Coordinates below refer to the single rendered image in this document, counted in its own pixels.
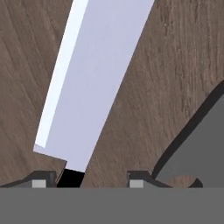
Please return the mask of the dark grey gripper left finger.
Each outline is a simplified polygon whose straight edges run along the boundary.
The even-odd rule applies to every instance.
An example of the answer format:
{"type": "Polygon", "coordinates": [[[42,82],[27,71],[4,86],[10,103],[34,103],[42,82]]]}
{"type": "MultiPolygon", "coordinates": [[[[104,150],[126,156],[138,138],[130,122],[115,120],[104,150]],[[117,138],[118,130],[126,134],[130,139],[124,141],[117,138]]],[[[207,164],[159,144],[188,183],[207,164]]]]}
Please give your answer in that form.
{"type": "Polygon", "coordinates": [[[55,187],[55,171],[33,171],[25,178],[3,185],[3,187],[55,187]]]}

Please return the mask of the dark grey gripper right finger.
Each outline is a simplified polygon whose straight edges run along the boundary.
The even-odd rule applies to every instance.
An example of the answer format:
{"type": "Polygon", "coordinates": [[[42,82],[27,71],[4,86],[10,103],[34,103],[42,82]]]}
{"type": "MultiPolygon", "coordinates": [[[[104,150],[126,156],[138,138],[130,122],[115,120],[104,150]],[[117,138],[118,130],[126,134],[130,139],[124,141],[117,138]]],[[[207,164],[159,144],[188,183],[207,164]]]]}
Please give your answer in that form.
{"type": "Polygon", "coordinates": [[[127,187],[168,187],[155,180],[148,171],[127,171],[127,187]]]}

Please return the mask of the dark grey pan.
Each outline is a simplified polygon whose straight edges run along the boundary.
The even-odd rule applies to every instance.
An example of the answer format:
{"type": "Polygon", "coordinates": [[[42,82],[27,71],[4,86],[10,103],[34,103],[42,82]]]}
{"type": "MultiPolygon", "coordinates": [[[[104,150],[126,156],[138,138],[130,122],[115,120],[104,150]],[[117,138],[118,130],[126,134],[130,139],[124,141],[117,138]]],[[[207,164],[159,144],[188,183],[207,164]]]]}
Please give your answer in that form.
{"type": "Polygon", "coordinates": [[[152,177],[165,181],[192,175],[204,187],[224,188],[224,80],[166,148],[152,177]]]}

